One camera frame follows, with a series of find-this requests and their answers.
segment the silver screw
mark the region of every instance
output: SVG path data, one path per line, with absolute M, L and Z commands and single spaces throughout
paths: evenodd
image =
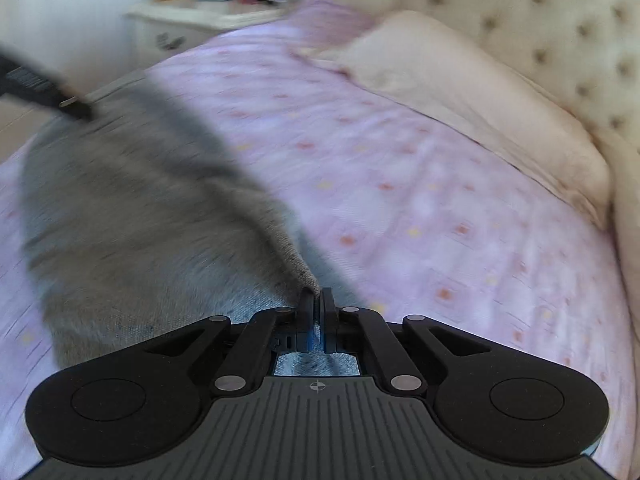
M 422 386 L 422 381 L 413 375 L 396 375 L 393 379 L 391 379 L 391 385 L 396 390 L 402 390 L 404 392 L 410 392 L 412 390 L 417 390 Z
M 244 388 L 246 381 L 237 375 L 223 375 L 218 377 L 214 385 L 224 392 L 236 392 Z

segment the patterned bedspread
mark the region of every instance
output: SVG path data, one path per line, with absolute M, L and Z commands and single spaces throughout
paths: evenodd
M 610 234 L 451 128 L 293 53 L 371 25 L 307 0 L 148 74 L 215 127 L 387 320 L 425 314 L 593 378 L 611 408 L 596 460 L 626 479 L 636 382 Z M 37 460 L 24 405 L 55 371 L 20 255 L 21 156 L 0 166 L 1 480 Z

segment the gray towel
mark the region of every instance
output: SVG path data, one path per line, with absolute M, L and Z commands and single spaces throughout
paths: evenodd
M 56 118 L 22 175 L 25 253 L 60 367 L 213 314 L 243 322 L 319 285 L 353 295 L 282 203 L 221 141 L 142 74 L 96 99 L 91 123 Z M 294 358 L 280 373 L 353 372 L 344 357 Z

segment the purple bed sheet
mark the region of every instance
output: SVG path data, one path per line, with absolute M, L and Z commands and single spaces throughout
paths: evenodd
M 610 234 L 455 130 L 293 54 L 372 25 L 306 0 L 284 20 L 214 38 L 148 75 L 300 215 L 387 320 L 425 314 L 594 379 L 611 410 L 595 459 L 626 479 L 636 380 Z M 56 371 L 20 250 L 24 151 L 0 166 L 0 480 L 38 461 L 24 406 Z

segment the nightstand top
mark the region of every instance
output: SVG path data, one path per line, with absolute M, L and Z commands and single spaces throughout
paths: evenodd
M 283 16 L 286 9 L 266 4 L 231 2 L 197 2 L 195 0 L 148 0 L 133 5 L 127 16 L 176 23 L 210 30 L 236 30 L 236 28 L 272 22 Z

